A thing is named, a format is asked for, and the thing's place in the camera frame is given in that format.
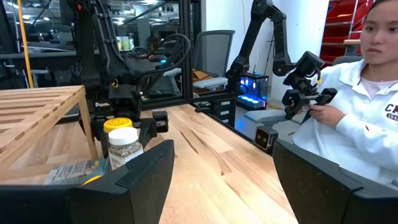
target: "white lid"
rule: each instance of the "white lid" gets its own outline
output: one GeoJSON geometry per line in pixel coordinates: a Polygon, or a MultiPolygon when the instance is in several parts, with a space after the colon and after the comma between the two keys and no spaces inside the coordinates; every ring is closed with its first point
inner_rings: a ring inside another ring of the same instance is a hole
{"type": "Polygon", "coordinates": [[[118,128],[111,131],[108,134],[109,143],[114,146],[123,146],[127,144],[131,144],[138,140],[138,132],[137,129],[126,127],[126,128],[118,128]]]}

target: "red shelf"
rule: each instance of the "red shelf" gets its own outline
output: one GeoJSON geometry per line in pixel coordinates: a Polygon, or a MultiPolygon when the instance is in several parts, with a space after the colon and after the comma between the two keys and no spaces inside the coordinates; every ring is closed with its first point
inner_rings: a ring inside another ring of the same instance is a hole
{"type": "Polygon", "coordinates": [[[320,57],[329,65],[339,56],[345,54],[346,39],[359,39],[363,28],[363,21],[371,7],[372,1],[358,0],[354,14],[356,0],[330,1],[328,15],[326,17],[325,30],[320,57]]]}

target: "white wall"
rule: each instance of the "white wall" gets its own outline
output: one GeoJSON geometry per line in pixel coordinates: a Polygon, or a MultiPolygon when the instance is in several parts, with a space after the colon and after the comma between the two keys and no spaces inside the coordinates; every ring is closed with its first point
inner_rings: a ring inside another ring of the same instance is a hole
{"type": "MultiPolygon", "coordinates": [[[[309,50],[319,55],[329,0],[273,0],[287,15],[287,42],[292,62],[309,50]]],[[[236,33],[231,46],[228,67],[238,55],[250,23],[252,0],[205,0],[202,5],[202,30],[231,29],[236,33]]],[[[259,32],[250,56],[250,70],[266,73],[272,82],[271,97],[280,100],[289,88],[283,86],[284,77],[272,75],[273,52],[266,66],[273,33],[272,22],[267,19],[259,32]]]]}

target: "wooden tabletop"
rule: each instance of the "wooden tabletop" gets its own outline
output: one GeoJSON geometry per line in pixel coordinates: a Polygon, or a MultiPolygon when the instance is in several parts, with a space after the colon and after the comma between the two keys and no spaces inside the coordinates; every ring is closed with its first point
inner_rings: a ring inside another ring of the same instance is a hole
{"type": "MultiPolygon", "coordinates": [[[[169,131],[146,149],[164,139],[175,144],[160,223],[297,223],[270,156],[189,105],[162,110],[169,131]]],[[[53,166],[90,158],[84,140],[77,123],[55,126],[0,175],[0,183],[42,184],[53,166]]]]}

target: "black chair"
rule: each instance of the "black chair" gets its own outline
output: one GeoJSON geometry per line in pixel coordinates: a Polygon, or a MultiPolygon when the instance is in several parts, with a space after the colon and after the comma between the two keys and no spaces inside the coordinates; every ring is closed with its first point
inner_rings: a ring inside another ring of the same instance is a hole
{"type": "Polygon", "coordinates": [[[198,34],[193,49],[192,68],[214,78],[195,82],[193,87],[213,90],[227,84],[225,72],[234,34],[234,30],[213,30],[198,34]]]}

